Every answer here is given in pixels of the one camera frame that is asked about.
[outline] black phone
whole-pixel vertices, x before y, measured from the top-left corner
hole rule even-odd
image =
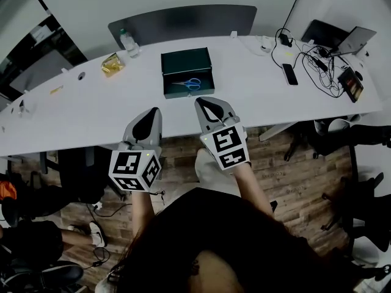
[[[288,85],[298,85],[298,80],[294,74],[293,67],[290,64],[282,64],[282,71],[287,80]]]

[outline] white desk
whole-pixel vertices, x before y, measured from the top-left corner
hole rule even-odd
[[[295,68],[299,85],[288,86],[282,70],[269,55],[256,56],[241,43],[262,53],[255,37],[240,38],[208,37],[157,43],[144,46],[137,59],[127,57],[122,51],[119,56],[126,67],[111,78],[106,78],[100,69],[108,55],[58,75],[0,113],[0,126],[5,129],[4,132],[0,129],[0,156],[117,143],[127,124],[153,106],[160,108],[163,115],[163,137],[200,133],[195,97],[165,99],[161,75],[161,53],[192,48],[208,47],[216,87],[213,96],[230,103],[245,127],[381,110],[372,80],[357,58],[348,57],[364,77],[364,90],[360,100],[352,103],[345,93],[334,99],[320,92],[305,73],[300,59]],[[274,54],[282,63],[293,62],[297,52],[295,47],[278,46]],[[79,81],[81,72],[86,76]],[[50,94],[62,85],[63,89]],[[20,118],[18,106],[22,99],[30,113]]]

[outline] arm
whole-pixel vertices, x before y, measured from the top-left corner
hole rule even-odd
[[[238,183],[240,195],[243,199],[251,202],[257,209],[274,217],[269,199],[259,186],[249,164],[241,164],[233,168],[233,175]]]
[[[152,208],[151,196],[148,192],[132,192],[132,225],[133,236],[136,237],[155,216]]]

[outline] water bottle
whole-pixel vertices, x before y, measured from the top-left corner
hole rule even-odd
[[[124,28],[120,31],[120,40],[130,57],[136,57],[139,54],[139,45]]]

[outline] long dark hair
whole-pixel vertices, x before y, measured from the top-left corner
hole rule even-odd
[[[117,293],[186,292],[192,263],[209,250],[246,292],[351,292],[285,227],[233,195],[194,189],[158,214],[120,262]]]

